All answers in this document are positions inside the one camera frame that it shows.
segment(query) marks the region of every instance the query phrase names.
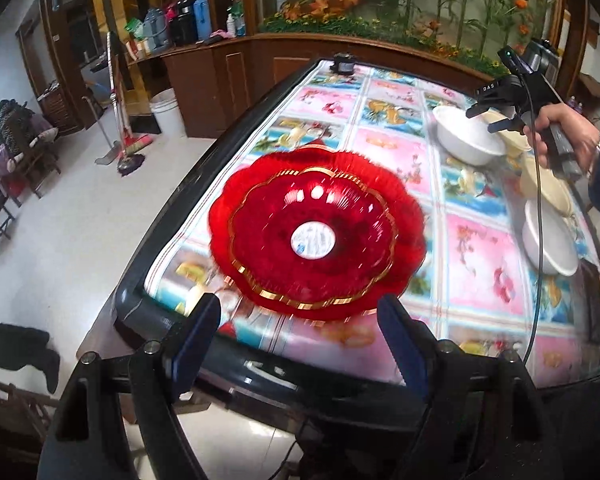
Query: label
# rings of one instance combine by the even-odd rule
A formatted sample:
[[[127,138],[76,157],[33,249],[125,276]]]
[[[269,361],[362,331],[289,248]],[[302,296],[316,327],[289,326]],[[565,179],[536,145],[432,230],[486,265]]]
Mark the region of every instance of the label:
[[[336,235],[327,224],[306,222],[291,235],[291,248],[301,258],[318,260],[331,252]]]

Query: tiled floor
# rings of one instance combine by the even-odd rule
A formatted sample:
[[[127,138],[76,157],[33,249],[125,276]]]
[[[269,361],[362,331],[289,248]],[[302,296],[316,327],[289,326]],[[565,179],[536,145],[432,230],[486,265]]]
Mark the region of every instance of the tiled floor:
[[[112,135],[111,111],[103,124]],[[56,396],[142,236],[211,143],[158,136],[142,150],[144,165],[121,178],[115,164],[94,164],[107,151],[94,125],[58,140],[62,175],[45,182],[42,199],[26,196],[20,209],[8,203],[16,222],[12,240],[0,242],[0,322],[51,334],[62,359]],[[46,393],[42,373],[32,367],[0,370],[0,381]],[[181,422],[212,480],[266,478],[293,442],[286,433],[216,407],[185,415]],[[138,427],[129,428],[132,446],[141,446]],[[140,465],[141,477],[152,478],[148,460]]]

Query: red scalloped dish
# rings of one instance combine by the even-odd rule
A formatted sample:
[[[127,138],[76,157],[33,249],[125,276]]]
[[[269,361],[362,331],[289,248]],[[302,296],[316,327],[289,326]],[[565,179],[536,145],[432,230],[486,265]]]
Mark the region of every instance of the red scalloped dish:
[[[209,212],[219,268],[254,303],[343,319],[401,294],[426,254],[424,216],[364,156],[303,146],[237,171]]]

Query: gold rim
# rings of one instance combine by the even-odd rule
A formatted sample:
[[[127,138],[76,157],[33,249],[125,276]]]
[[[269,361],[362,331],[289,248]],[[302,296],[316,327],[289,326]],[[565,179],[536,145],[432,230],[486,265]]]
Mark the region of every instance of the gold rim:
[[[277,294],[275,292],[271,292],[270,290],[267,290],[266,288],[262,287],[255,280],[255,278],[253,277],[251,271],[249,269],[247,269],[235,257],[235,253],[234,253],[234,238],[235,238],[234,217],[238,213],[238,211],[240,211],[240,209],[242,209],[243,206],[245,205],[245,203],[247,202],[247,199],[248,199],[251,191],[253,191],[255,189],[258,189],[259,187],[266,186],[266,185],[270,184],[273,180],[275,180],[276,178],[278,178],[280,176],[285,176],[285,175],[299,175],[299,174],[303,174],[303,173],[308,173],[310,171],[318,171],[319,173],[324,173],[324,174],[330,176],[331,178],[344,178],[346,180],[350,180],[354,184],[356,184],[364,193],[369,193],[373,197],[375,197],[375,199],[378,200],[378,202],[382,206],[382,214],[388,219],[389,224],[391,225],[391,230],[392,230],[392,235],[393,236],[392,236],[391,244],[389,246],[389,263],[382,270],[382,272],[380,272],[380,274],[378,274],[377,276],[375,276],[375,277],[373,277],[371,279],[371,281],[369,282],[369,284],[365,288],[363,288],[362,290],[360,290],[359,292],[357,292],[356,294],[354,294],[352,296],[347,296],[347,297],[344,297],[344,298],[334,297],[334,298],[329,298],[328,300],[325,300],[325,301],[319,301],[317,303],[302,303],[301,301],[296,301],[296,300],[293,300],[293,299],[289,298],[285,294]],[[302,171],[297,171],[297,170],[284,170],[284,171],[280,171],[279,173],[277,173],[274,176],[272,176],[266,182],[262,182],[260,184],[256,184],[256,186],[253,186],[247,192],[247,194],[244,196],[244,198],[242,199],[242,203],[231,214],[231,216],[229,218],[228,231],[229,231],[229,256],[231,258],[232,265],[235,267],[235,269],[238,272],[240,272],[241,275],[243,275],[245,277],[245,279],[249,283],[249,286],[251,287],[251,289],[254,292],[256,292],[258,295],[260,295],[261,297],[266,298],[267,300],[280,301],[282,303],[288,304],[289,306],[295,307],[298,310],[317,310],[319,308],[324,308],[324,307],[329,306],[331,304],[347,304],[347,303],[350,303],[351,301],[358,300],[359,298],[361,298],[362,296],[364,296],[366,293],[368,293],[369,289],[375,283],[377,283],[379,280],[382,280],[382,278],[384,278],[386,276],[386,274],[389,272],[389,270],[391,269],[391,266],[393,265],[393,262],[394,262],[395,242],[396,242],[397,237],[398,237],[398,229],[395,226],[395,219],[391,215],[391,213],[389,212],[389,208],[388,208],[388,206],[386,204],[386,201],[382,197],[382,195],[380,195],[375,189],[367,187],[358,177],[356,177],[353,174],[346,173],[346,172],[343,172],[343,171],[335,173],[334,171],[328,170],[327,168],[322,168],[320,166],[314,166],[314,167],[311,167],[311,168],[306,168],[305,170],[302,170]]]

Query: person's arm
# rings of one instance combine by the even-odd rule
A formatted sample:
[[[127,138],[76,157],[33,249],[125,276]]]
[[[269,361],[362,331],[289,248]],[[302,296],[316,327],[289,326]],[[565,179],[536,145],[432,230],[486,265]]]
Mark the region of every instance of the person's arm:
[[[564,134],[571,141],[582,171],[586,174],[593,169],[592,178],[589,180],[589,197],[591,203],[600,211],[600,155],[598,156],[597,147],[600,142],[600,132],[586,118],[566,104],[542,107],[536,119],[536,144],[538,161],[544,168],[548,167],[547,146],[538,132],[547,128],[550,123],[560,124]],[[525,133],[532,146],[533,140],[528,126],[525,126]]]

